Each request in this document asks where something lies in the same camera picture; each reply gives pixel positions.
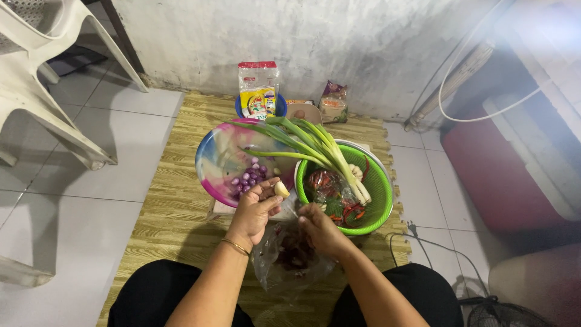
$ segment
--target gold bangle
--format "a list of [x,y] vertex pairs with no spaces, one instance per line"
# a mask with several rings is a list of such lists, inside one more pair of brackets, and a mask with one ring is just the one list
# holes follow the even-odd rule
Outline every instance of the gold bangle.
[[235,247],[239,248],[240,250],[242,250],[242,252],[246,253],[247,256],[250,256],[250,252],[244,250],[243,247],[239,246],[238,244],[234,243],[233,241],[228,240],[228,239],[222,239],[222,241],[226,241],[226,242],[232,244],[233,246],[235,246]]

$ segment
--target green onion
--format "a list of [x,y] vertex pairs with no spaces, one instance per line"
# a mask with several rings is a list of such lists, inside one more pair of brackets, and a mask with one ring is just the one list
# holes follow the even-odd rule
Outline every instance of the green onion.
[[[369,192],[362,182],[353,175],[335,139],[321,124],[314,125],[298,118],[288,120],[286,117],[269,117],[264,123],[257,125],[238,122],[227,123],[270,136],[298,152],[259,152],[246,149],[242,149],[242,151],[254,156],[291,157],[312,161],[327,170],[333,170],[343,176],[361,205],[371,202]],[[288,133],[279,128],[280,126],[284,127],[288,133],[296,135],[302,143],[291,138]]]

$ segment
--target green plastic colander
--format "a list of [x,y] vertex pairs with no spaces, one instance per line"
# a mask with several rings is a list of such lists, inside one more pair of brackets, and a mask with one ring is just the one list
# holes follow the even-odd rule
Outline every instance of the green plastic colander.
[[[347,217],[347,223],[353,227],[339,227],[339,230],[345,235],[369,234],[383,225],[391,213],[393,204],[391,185],[383,169],[372,157],[348,145],[339,144],[339,149],[347,163],[359,166],[362,171],[365,171],[365,156],[367,156],[370,167],[363,185],[371,196],[371,203],[365,206],[365,214],[361,218],[355,219],[355,213]],[[320,168],[318,165],[308,160],[302,160],[297,168],[295,187],[299,200],[304,204],[311,202],[312,198],[304,192],[303,179],[318,168]],[[343,206],[339,203],[330,203],[325,210],[327,215],[341,216],[342,212]]]

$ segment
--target wood-pattern mat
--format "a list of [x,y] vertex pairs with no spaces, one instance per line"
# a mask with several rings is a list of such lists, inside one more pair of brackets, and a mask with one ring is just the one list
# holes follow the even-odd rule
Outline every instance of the wood-pattern mat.
[[[225,120],[236,117],[231,96],[203,95],[190,92],[169,136],[166,148],[135,228],[125,249],[97,326],[106,326],[109,308],[129,276],[139,267],[158,259],[170,259],[204,268],[215,246],[224,236],[222,219],[207,221],[210,196],[198,181],[195,154],[206,133]],[[325,125],[336,138],[359,141],[371,146],[390,177],[396,172],[388,155],[387,131],[379,119],[349,115],[347,124]],[[396,202],[387,222],[369,236],[353,239],[382,271],[394,267],[388,247],[389,232],[407,232],[400,220],[403,207]],[[393,238],[398,265],[408,263],[410,244],[403,237]],[[324,280],[304,291],[296,304],[289,305],[266,295],[249,264],[238,299],[256,326],[326,326],[333,305],[347,280],[339,266]]]

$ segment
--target brown egg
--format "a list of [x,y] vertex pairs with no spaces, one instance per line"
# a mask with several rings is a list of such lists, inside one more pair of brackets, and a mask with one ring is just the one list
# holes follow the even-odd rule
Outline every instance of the brown egg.
[[295,112],[295,117],[299,118],[299,119],[304,119],[304,111],[303,110],[297,110]]

